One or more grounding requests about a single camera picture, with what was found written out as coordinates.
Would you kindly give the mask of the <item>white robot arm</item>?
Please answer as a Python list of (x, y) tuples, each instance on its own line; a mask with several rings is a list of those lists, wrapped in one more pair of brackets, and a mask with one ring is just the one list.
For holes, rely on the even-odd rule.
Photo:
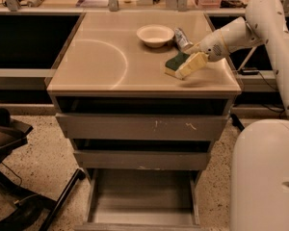
[(277, 88), (289, 118), (289, 30), (280, 0), (250, 0), (243, 17), (212, 32), (187, 49), (189, 58), (175, 71), (183, 79), (231, 53), (264, 45), (276, 77)]

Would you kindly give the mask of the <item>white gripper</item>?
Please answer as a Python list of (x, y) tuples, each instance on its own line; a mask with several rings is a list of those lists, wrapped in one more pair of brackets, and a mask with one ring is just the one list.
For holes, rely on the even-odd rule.
[(186, 49), (184, 53), (191, 56), (175, 71), (175, 77), (178, 79), (184, 79), (205, 67), (208, 61), (217, 62), (229, 55), (221, 32), (211, 33), (200, 44), (193, 45)]

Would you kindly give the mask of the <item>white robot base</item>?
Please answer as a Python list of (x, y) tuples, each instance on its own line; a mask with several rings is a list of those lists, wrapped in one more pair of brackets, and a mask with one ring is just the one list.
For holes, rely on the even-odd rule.
[(230, 231), (289, 231), (289, 121), (247, 126), (233, 150)]

